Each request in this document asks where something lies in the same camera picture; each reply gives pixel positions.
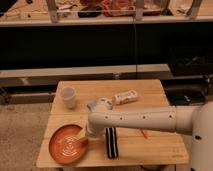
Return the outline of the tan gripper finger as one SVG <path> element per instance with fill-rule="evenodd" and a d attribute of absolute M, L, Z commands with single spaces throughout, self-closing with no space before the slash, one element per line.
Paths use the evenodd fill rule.
<path fill-rule="evenodd" d="M 88 143 L 88 138 L 86 136 L 78 138 L 77 142 L 79 142 L 79 143 Z"/>

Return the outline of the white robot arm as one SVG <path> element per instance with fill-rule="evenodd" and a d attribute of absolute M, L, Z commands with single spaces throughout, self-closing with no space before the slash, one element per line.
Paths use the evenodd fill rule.
<path fill-rule="evenodd" d="M 189 171 L 213 171 L 213 102 L 198 106 L 113 110 L 110 99 L 100 98 L 87 107 L 87 124 L 77 134 L 80 141 L 100 136 L 106 127 L 191 135 Z"/>

